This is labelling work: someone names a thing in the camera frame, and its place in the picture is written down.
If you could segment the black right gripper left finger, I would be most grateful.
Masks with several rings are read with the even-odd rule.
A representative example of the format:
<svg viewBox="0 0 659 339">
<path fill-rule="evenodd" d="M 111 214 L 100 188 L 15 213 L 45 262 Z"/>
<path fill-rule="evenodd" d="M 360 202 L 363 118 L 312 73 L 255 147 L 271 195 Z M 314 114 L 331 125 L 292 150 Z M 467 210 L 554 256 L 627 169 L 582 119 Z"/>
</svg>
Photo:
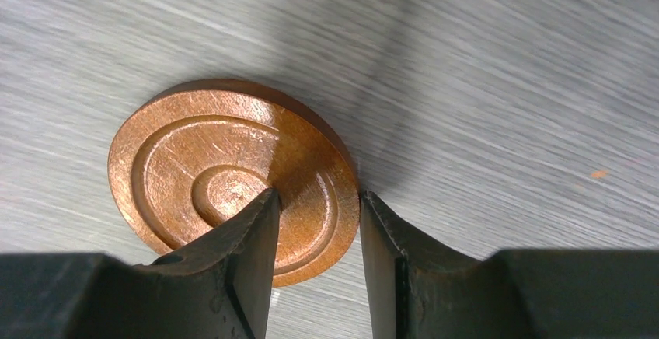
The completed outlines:
<svg viewBox="0 0 659 339">
<path fill-rule="evenodd" d="M 1 257 L 3 338 L 263 338 L 280 199 L 240 213 L 149 265 L 102 253 Z"/>
</svg>

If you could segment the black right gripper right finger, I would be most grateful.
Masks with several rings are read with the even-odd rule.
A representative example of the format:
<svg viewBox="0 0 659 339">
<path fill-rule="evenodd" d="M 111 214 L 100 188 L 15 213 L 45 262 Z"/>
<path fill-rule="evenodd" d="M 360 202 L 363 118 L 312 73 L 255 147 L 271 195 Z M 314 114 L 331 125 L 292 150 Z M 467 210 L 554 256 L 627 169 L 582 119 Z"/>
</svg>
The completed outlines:
<svg viewBox="0 0 659 339">
<path fill-rule="evenodd" d="M 361 242 L 376 338 L 656 338 L 656 250 L 509 249 L 437 241 L 375 193 Z"/>
</svg>

